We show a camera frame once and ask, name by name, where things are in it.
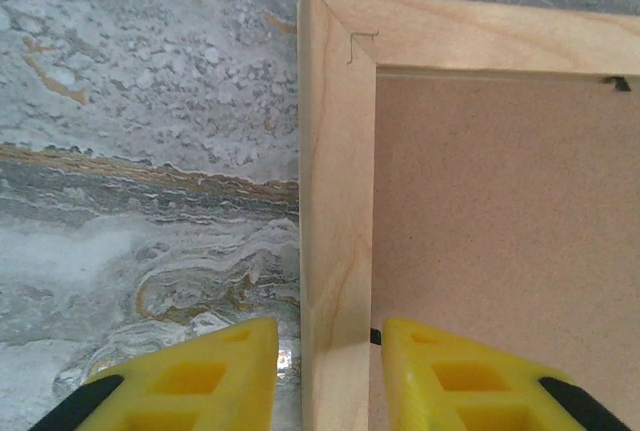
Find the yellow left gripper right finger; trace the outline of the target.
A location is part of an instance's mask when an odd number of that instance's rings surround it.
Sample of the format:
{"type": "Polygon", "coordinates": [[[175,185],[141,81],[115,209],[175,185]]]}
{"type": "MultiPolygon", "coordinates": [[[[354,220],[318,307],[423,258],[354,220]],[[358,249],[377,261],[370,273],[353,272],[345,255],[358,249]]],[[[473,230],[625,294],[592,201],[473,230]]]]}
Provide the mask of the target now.
{"type": "Polygon", "coordinates": [[[381,358],[394,430],[624,430],[565,373],[408,318],[389,318],[381,358]]]}

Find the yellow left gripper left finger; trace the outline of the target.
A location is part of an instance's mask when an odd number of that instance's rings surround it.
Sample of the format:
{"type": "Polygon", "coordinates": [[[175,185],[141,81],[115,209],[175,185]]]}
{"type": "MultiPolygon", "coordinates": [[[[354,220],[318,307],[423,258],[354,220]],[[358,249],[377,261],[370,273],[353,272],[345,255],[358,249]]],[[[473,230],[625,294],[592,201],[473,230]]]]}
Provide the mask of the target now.
{"type": "Polygon", "coordinates": [[[254,318],[92,376],[37,430],[268,430],[279,338],[254,318]]]}

